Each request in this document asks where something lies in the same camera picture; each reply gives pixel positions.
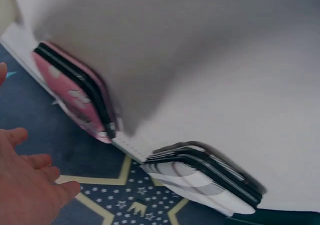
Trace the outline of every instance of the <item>finger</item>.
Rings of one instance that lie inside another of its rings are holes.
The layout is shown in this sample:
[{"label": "finger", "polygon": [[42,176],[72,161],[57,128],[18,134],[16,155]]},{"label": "finger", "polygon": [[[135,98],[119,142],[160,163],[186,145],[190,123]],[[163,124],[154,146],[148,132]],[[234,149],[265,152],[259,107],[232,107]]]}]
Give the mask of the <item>finger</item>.
[{"label": "finger", "polygon": [[28,138],[28,131],[22,127],[4,131],[13,147],[21,144]]},{"label": "finger", "polygon": [[60,177],[60,170],[56,166],[48,166],[37,170],[37,172],[49,183],[53,183]]},{"label": "finger", "polygon": [[6,80],[7,65],[4,62],[0,63],[0,85]]},{"label": "finger", "polygon": [[52,164],[52,158],[49,154],[21,155],[20,158],[25,160],[34,169],[42,169]]},{"label": "finger", "polygon": [[80,183],[77,181],[68,181],[66,183],[54,185],[54,189],[60,200],[60,208],[62,208],[80,193]]}]

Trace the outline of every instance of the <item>blue rug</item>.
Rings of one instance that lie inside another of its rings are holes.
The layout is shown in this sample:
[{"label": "blue rug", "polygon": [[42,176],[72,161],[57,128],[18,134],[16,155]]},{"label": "blue rug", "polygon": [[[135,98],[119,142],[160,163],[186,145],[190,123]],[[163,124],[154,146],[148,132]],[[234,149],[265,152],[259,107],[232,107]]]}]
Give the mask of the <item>blue rug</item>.
[{"label": "blue rug", "polygon": [[48,153],[61,181],[81,183],[81,193],[53,225],[224,224],[220,213],[171,192],[122,151],[77,127],[1,45],[0,62],[8,66],[0,87],[0,128],[26,128],[29,138],[17,153]]}]

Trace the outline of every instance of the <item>white star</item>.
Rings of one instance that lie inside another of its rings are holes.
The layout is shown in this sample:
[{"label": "white star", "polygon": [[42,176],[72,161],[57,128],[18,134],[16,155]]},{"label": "white star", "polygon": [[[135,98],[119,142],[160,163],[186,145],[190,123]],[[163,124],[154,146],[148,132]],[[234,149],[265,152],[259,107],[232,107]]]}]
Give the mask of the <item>white star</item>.
[{"label": "white star", "polygon": [[147,192],[146,187],[138,187],[138,194],[145,195]]},{"label": "white star", "polygon": [[151,221],[154,218],[154,213],[150,212],[150,213],[146,213],[145,214],[145,219],[148,219],[149,221]]},{"label": "white star", "polygon": [[118,201],[118,204],[116,205],[120,209],[123,209],[124,207],[127,206],[126,201]]}]

